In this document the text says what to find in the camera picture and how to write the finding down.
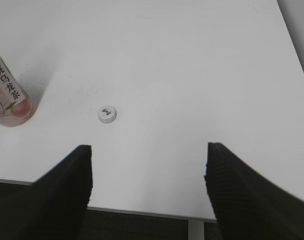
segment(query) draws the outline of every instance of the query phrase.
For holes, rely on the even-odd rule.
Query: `white table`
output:
[[[89,144],[89,206],[212,220],[222,142],[304,200],[304,75],[275,0],[0,0],[0,53],[43,93],[0,126],[0,179],[33,182]]]

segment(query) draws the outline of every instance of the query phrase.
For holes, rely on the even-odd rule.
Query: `bottle label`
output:
[[[8,110],[24,99],[25,94],[0,56],[0,105]]]

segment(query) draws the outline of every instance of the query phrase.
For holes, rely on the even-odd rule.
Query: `floor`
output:
[[[0,201],[26,187],[20,184],[0,183]],[[221,240],[222,238],[214,223],[87,210],[78,239]]]

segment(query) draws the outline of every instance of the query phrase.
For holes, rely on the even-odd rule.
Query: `peach oolong tea bottle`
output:
[[[0,124],[14,127],[32,116],[32,103],[0,56]]]

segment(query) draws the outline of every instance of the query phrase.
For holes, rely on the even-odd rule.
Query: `white bottle cap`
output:
[[[110,124],[116,119],[116,111],[112,106],[103,106],[98,110],[98,118],[104,124]]]

